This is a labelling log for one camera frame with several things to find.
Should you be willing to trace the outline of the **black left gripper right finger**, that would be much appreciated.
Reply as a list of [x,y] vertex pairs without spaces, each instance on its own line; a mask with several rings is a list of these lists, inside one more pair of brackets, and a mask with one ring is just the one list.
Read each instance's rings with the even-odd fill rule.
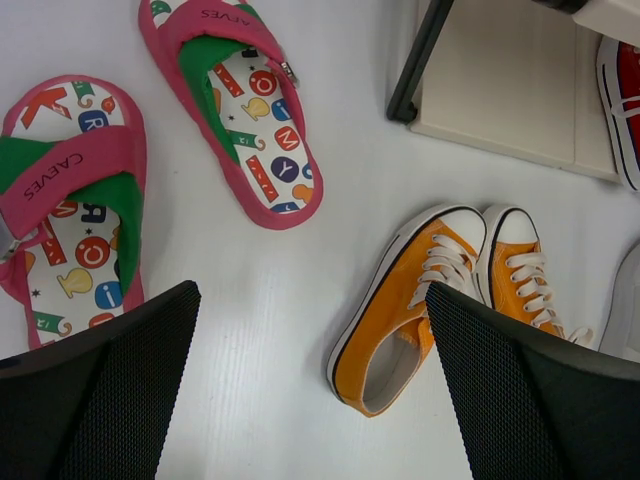
[[474,478],[638,478],[638,364],[442,283],[426,306]]

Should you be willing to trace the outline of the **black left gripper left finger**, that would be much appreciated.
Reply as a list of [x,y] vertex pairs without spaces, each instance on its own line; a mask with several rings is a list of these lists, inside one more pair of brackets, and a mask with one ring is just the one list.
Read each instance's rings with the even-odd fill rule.
[[4,479],[152,479],[196,326],[184,281],[97,327],[1,362]]

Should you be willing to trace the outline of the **orange canvas sneaker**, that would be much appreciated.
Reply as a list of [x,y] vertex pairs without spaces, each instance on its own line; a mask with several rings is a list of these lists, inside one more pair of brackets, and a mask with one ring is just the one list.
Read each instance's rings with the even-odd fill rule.
[[483,217],[487,239],[476,267],[476,289],[493,310],[530,327],[587,347],[593,331],[565,328],[554,305],[541,240],[531,216],[523,209],[493,205]]
[[327,380],[342,403],[366,417],[394,403],[434,344],[429,287],[443,283],[474,297],[486,233],[477,209],[455,204],[432,207],[399,229],[328,358]]

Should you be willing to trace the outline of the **pink green sandal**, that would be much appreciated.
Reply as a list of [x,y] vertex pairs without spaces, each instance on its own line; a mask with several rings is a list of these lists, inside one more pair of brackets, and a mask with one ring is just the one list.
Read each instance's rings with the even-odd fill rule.
[[297,78],[255,9],[245,1],[143,1],[138,25],[246,215],[272,230],[309,220],[323,178]]
[[1,286],[31,349],[127,313],[140,274],[147,141],[116,85],[62,75],[29,90],[1,131]]

